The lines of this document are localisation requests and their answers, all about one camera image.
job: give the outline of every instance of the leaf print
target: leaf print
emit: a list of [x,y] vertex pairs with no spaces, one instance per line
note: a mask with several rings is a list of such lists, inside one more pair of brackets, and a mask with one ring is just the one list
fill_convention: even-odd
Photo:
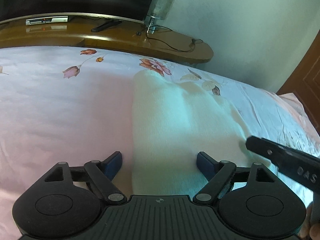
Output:
[[67,68],[65,71],[62,71],[64,74],[63,78],[70,78],[70,77],[76,77],[80,72],[80,66],[73,66]]
[[192,80],[192,81],[198,81],[199,78],[195,75],[192,74],[188,74],[188,75],[184,75],[180,78],[180,80]]
[[96,62],[102,62],[103,61],[103,57],[98,57],[97,59],[96,59]]
[[0,66],[0,74],[9,75],[9,74],[7,74],[7,73],[3,73],[3,72],[2,72],[2,70],[3,70],[3,67],[2,67],[2,66]]
[[212,89],[212,93],[217,96],[220,96],[220,89],[216,86],[215,88]]
[[201,76],[199,76],[197,73],[193,72],[192,70],[188,69],[190,71],[190,73],[192,73],[193,75],[195,75],[197,78],[202,79]]
[[202,83],[202,88],[207,91],[214,89],[216,86],[217,86],[217,84],[213,81],[210,81],[210,80],[204,81]]
[[215,79],[213,79],[212,77],[210,77],[207,73],[203,73],[203,76],[206,77],[207,79],[211,80],[212,82],[214,82],[216,84],[216,86],[221,87],[221,84],[216,81]]
[[92,55],[92,54],[97,53],[97,51],[95,49],[86,49],[86,50],[81,50],[80,52],[81,52],[80,55],[82,55],[82,54]]

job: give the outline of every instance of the floral print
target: floral print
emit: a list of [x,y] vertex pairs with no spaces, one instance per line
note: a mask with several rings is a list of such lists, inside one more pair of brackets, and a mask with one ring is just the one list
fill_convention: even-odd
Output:
[[85,55],[92,55],[97,53],[97,51],[95,49],[86,49],[86,50],[81,50],[80,51],[80,55],[85,54]]
[[98,57],[97,59],[96,59],[96,62],[102,62],[103,61],[103,57]]
[[[80,55],[82,54],[85,54],[85,55],[92,55],[92,54],[96,54],[97,51],[95,49],[85,49],[85,50],[81,50],[81,53]],[[103,54],[100,54],[98,56],[102,56],[102,57],[98,57],[96,59],[96,62],[102,62],[103,61],[103,58],[104,56],[106,55],[107,53],[103,53]],[[63,78],[70,78],[70,77],[76,77],[79,73],[80,73],[80,68],[81,66],[88,60],[94,58],[94,57],[97,57],[97,56],[92,56],[88,59],[86,59],[84,62],[82,62],[82,64],[78,65],[78,66],[72,66],[72,67],[69,67],[67,68],[65,71],[62,71],[62,73],[64,74],[63,75]]]
[[215,86],[215,88],[212,89],[212,93],[216,96],[220,96],[220,89]]
[[203,76],[206,79],[209,80],[205,80],[203,79],[199,74],[197,74],[196,72],[188,69],[189,72],[191,74],[186,74],[184,76],[182,76],[180,78],[180,80],[191,80],[191,81],[198,81],[198,80],[203,80],[204,82],[202,83],[201,87],[206,90],[206,91],[212,91],[212,93],[216,96],[220,96],[220,89],[219,87],[221,87],[221,84],[219,82],[217,82],[216,80],[214,80],[212,77],[210,77],[207,73],[203,73]]
[[76,77],[80,72],[80,66],[73,66],[62,71],[64,74],[63,78]]
[[150,60],[150,59],[142,58],[140,60],[142,61],[142,63],[139,64],[140,66],[156,71],[163,77],[164,77],[164,73],[166,73],[167,75],[172,75],[170,70],[165,65],[163,65],[161,62],[155,59]]

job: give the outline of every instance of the bed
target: bed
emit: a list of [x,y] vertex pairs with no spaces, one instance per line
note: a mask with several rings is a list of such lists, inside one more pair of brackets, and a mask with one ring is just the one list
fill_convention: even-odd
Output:
[[[104,49],[22,47],[0,49],[0,238],[20,232],[15,200],[54,164],[82,166],[115,151],[124,156],[114,183],[132,189],[134,76],[151,71],[167,82],[192,82],[228,100],[251,135],[319,157],[320,137],[299,101],[278,97],[195,68]],[[312,192],[278,174],[307,206]]]

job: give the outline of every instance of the wooden tv stand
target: wooden tv stand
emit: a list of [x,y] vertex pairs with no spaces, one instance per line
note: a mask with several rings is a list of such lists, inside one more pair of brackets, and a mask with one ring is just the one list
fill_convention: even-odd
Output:
[[[133,54],[156,57],[181,64],[206,63],[213,57],[213,51],[206,43],[196,44],[192,52],[178,52],[166,44],[150,40],[144,25],[124,21],[120,25],[98,33],[91,29],[104,23],[104,19],[69,17],[67,23],[39,24],[26,26],[25,19],[0,25],[0,48],[25,46],[72,46],[124,51]],[[189,50],[191,37],[160,28],[149,37],[167,42],[180,50]]]

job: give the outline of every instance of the black cable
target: black cable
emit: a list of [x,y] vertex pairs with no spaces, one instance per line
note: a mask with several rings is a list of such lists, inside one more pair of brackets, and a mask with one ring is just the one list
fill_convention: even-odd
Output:
[[147,30],[147,31],[152,30],[152,29],[150,29],[151,27],[162,27],[162,28],[168,29],[168,31],[166,31],[166,32],[161,32],[161,33],[173,32],[173,30],[170,29],[170,28],[168,28],[168,27],[165,27],[165,26],[162,26],[162,25],[152,25],[152,26],[148,26],[148,27],[146,27],[146,26],[143,27],[143,29],[142,29],[141,31],[137,32],[137,33],[139,33],[139,36],[140,36],[141,33],[142,33],[144,30]]
[[169,46],[171,49],[174,49],[176,51],[179,51],[179,52],[193,52],[196,48],[196,44],[201,44],[203,43],[204,41],[201,40],[201,39],[191,39],[191,43],[190,45],[192,46],[192,48],[190,48],[189,50],[181,50],[181,49],[176,49],[172,46],[170,46],[168,43],[166,43],[165,41],[162,41],[160,39],[156,39],[156,38],[151,38],[148,36],[148,30],[150,30],[151,27],[162,27],[162,28],[165,28],[165,29],[168,29],[169,31],[173,31],[172,29],[168,28],[168,27],[164,27],[164,26],[161,26],[161,25],[152,25],[152,26],[149,26],[147,28],[144,28],[144,30],[146,31],[146,36],[149,40],[155,40],[155,41],[160,41],[160,42],[163,42],[164,44],[166,44],[167,46]]

